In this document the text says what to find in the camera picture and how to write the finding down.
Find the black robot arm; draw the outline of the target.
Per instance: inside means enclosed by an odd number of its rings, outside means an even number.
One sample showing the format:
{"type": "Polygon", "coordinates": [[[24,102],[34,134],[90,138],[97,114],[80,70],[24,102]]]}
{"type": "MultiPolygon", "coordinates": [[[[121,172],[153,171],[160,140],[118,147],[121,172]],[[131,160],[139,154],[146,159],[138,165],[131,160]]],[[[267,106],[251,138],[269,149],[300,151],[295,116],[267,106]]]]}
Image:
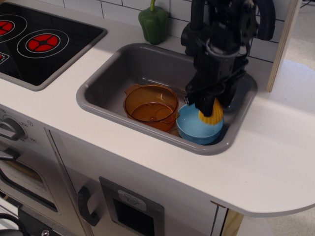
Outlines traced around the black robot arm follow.
{"type": "Polygon", "coordinates": [[[239,77],[245,74],[246,56],[241,47],[259,32],[254,0],[193,0],[190,22],[181,44],[193,57],[195,75],[186,85],[187,105],[202,116],[213,114],[216,100],[224,107],[233,100],[239,77]]]}

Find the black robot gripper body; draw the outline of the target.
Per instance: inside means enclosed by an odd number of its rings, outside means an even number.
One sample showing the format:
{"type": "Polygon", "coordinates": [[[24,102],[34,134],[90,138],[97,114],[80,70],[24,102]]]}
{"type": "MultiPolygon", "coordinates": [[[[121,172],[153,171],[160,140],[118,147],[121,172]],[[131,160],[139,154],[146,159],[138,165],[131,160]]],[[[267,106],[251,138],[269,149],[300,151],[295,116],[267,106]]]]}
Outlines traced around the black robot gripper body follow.
{"type": "Polygon", "coordinates": [[[187,105],[195,104],[197,96],[204,92],[218,97],[224,90],[222,82],[231,77],[242,77],[248,62],[247,56],[240,56],[238,52],[217,54],[205,44],[198,45],[193,61],[195,75],[186,86],[187,105]]]}

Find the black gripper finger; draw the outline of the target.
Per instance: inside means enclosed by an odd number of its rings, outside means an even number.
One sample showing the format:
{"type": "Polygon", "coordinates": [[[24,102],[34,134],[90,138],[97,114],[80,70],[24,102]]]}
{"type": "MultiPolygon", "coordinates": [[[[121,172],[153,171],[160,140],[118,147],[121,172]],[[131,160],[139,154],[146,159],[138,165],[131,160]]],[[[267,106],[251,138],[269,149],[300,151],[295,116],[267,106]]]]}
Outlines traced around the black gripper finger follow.
{"type": "Polygon", "coordinates": [[[210,117],[213,113],[213,106],[216,96],[207,92],[197,96],[195,107],[205,116],[210,117]]]}
{"type": "Polygon", "coordinates": [[[218,95],[218,100],[224,108],[227,108],[231,104],[235,96],[240,78],[241,76],[235,76],[222,82],[224,85],[224,90],[220,95],[218,95]]]}

